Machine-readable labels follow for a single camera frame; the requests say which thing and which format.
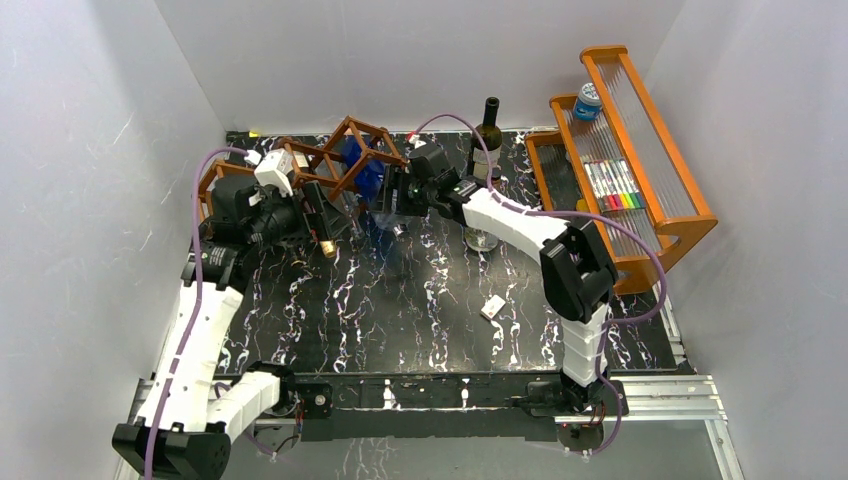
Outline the blue labelled plastic bottle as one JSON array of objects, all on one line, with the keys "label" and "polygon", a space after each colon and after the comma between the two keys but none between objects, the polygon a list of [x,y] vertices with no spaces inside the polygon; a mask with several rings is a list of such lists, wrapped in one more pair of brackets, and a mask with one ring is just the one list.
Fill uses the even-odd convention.
[{"label": "blue labelled plastic bottle", "polygon": [[[342,146],[341,155],[348,169],[352,169],[362,154],[362,148],[353,135],[346,135]],[[385,165],[376,159],[365,162],[365,167],[354,177],[354,185],[359,191],[361,201],[370,208],[382,187]],[[404,234],[406,220],[396,214],[369,211],[375,225],[384,231],[391,231],[396,236]]]}]

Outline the clear glass corked bottle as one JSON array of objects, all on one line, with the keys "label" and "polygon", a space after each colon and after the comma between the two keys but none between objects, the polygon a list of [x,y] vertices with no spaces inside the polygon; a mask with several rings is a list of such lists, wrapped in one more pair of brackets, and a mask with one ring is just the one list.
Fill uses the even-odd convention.
[{"label": "clear glass corked bottle", "polygon": [[500,242],[496,235],[472,227],[463,229],[463,239],[467,248],[478,253],[490,252],[497,248]]}]

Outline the dark green wine bottle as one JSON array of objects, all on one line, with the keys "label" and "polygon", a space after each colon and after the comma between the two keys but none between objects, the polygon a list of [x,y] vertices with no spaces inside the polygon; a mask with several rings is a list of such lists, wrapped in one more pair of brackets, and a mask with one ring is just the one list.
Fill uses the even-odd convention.
[{"label": "dark green wine bottle", "polygon": [[481,180],[487,179],[490,166],[496,167],[500,159],[503,136],[497,126],[499,106],[500,100],[497,97],[486,99],[482,123],[476,127],[482,142],[476,136],[471,137],[467,173]]}]

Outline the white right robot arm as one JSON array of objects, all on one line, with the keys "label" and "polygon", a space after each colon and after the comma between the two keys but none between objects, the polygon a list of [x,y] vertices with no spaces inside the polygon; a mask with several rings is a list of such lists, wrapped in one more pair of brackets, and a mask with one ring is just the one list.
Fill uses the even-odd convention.
[{"label": "white right robot arm", "polygon": [[534,381],[515,404],[526,410],[577,414],[601,404],[608,378],[603,324],[618,273],[593,221],[551,217],[501,196],[478,178],[461,177],[434,144],[414,149],[406,165],[386,168],[372,208],[419,217],[436,211],[531,257],[541,269],[549,307],[563,320],[566,352],[559,382]]}]

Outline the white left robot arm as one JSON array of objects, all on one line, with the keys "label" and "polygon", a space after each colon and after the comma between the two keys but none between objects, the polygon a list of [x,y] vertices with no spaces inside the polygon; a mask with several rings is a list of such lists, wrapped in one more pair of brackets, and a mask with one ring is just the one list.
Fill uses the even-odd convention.
[{"label": "white left robot arm", "polygon": [[335,239],[345,215],[316,181],[291,190],[247,175],[224,176],[204,194],[174,312],[174,330],[135,417],[113,433],[114,450],[147,479],[219,479],[234,441],[263,415],[323,418],[330,387],[302,383],[285,364],[257,361],[227,389],[219,357],[261,255],[275,246]]}]

